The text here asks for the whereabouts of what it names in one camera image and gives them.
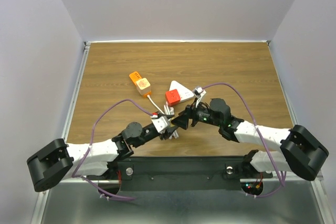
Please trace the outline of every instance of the red block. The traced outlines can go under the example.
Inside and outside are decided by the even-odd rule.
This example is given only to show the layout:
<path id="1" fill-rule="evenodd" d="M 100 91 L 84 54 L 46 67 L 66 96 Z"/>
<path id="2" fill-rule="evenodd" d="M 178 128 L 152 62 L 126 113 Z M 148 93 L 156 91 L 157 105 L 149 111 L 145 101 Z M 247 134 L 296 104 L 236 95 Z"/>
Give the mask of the red block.
<path id="1" fill-rule="evenodd" d="M 180 100 L 181 100 L 181 97 L 177 89 L 173 89 L 171 91 L 166 92 L 166 101 L 170 107 L 178 104 Z"/>

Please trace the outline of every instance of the white wall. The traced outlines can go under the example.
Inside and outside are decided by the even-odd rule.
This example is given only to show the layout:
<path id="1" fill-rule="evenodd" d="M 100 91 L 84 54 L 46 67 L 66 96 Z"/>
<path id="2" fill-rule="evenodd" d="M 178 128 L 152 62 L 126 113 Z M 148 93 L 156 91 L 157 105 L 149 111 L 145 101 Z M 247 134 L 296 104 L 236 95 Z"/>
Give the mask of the white wall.
<path id="1" fill-rule="evenodd" d="M 63 0 L 85 41 L 271 39 L 293 0 Z"/>
<path id="2" fill-rule="evenodd" d="M 82 39 L 61 0 L 0 3 L 0 223 L 30 223 L 26 160 L 61 136 Z"/>
<path id="3" fill-rule="evenodd" d="M 336 0 L 295 0 L 270 44 L 300 124 L 328 149 L 322 172 L 336 216 Z"/>

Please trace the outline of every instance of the wooden tabletop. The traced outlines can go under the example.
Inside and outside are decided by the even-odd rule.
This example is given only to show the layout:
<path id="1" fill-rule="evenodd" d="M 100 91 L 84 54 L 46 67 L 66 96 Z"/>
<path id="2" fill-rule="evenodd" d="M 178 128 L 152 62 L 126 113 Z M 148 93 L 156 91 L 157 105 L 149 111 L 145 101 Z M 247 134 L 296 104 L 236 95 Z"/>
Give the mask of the wooden tabletop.
<path id="1" fill-rule="evenodd" d="M 130 98 L 145 109 L 155 107 L 137 92 L 129 74 L 138 71 L 163 108 L 164 94 L 175 80 L 189 89 L 228 82 L 243 95 L 259 125 L 292 127 L 288 109 L 266 43 L 96 43 L 91 44 L 68 142 L 89 143 L 92 125 L 114 103 Z M 243 103 L 230 88 L 207 89 L 205 102 L 223 98 L 231 113 L 250 121 Z M 178 104 L 175 113 L 192 101 Z M 96 127 L 95 142 L 118 135 L 130 122 L 151 123 L 148 115 L 125 102 L 107 113 Z M 260 146 L 227 141 L 218 128 L 199 123 L 178 139 L 154 139 L 134 150 L 137 156 L 245 155 Z"/>

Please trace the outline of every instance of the silver bolt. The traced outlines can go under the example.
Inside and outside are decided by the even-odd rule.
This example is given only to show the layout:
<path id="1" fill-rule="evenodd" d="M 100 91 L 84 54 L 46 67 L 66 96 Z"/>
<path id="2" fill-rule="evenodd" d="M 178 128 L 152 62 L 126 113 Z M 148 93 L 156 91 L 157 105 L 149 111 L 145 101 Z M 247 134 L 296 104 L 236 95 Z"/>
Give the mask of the silver bolt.
<path id="1" fill-rule="evenodd" d="M 231 174 L 233 173 L 233 168 L 232 168 L 232 166 L 228 166 L 228 167 L 226 168 L 226 173 L 229 174 L 229 175 L 231 175 Z"/>
<path id="2" fill-rule="evenodd" d="M 131 175 L 133 174 L 133 169 L 132 169 L 131 167 L 128 167 L 128 168 L 126 169 L 126 174 L 127 174 L 128 176 L 131 176 Z"/>

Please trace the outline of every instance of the white triangular block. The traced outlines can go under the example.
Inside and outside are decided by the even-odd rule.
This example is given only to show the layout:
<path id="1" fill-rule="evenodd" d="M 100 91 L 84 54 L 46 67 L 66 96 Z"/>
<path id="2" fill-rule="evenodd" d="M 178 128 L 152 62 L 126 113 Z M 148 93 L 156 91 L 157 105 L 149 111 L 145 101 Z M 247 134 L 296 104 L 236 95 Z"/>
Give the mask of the white triangular block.
<path id="1" fill-rule="evenodd" d="M 192 99 L 194 97 L 194 93 L 190 89 L 187 89 L 185 86 L 178 83 L 177 81 L 172 81 L 172 83 L 170 84 L 169 91 L 171 91 L 173 89 L 177 89 L 178 94 L 181 97 L 180 102 L 187 101 L 187 100 Z"/>

